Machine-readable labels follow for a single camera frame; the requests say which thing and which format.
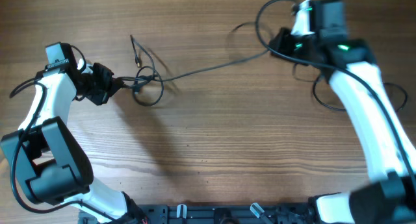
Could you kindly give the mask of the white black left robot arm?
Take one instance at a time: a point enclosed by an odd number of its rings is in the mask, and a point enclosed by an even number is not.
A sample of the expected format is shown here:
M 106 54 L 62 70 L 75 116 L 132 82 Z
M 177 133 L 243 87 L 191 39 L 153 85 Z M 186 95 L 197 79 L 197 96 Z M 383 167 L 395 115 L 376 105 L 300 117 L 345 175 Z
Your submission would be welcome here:
M 73 50 L 75 46 L 61 42 L 47 46 L 48 65 L 10 93 L 14 97 L 36 88 L 24 122 L 1 139 L 12 192 L 29 212 L 46 214 L 71 205 L 99 223 L 125 223 L 132 216 L 126 194 L 95 178 L 87 155 L 67 128 L 73 101 L 87 98 L 105 104 L 124 82 L 99 63 L 76 61 Z

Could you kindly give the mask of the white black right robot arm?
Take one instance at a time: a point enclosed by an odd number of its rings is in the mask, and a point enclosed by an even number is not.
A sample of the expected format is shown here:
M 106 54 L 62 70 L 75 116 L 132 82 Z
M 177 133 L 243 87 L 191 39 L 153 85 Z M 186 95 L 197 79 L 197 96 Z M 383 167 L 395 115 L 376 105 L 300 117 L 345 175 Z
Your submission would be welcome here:
M 315 223 L 415 221 L 415 147 L 407 137 L 368 44 L 348 36 L 341 0 L 293 3 L 291 29 L 266 48 L 278 58 L 320 70 L 342 102 L 365 155 L 370 184 L 310 200 Z

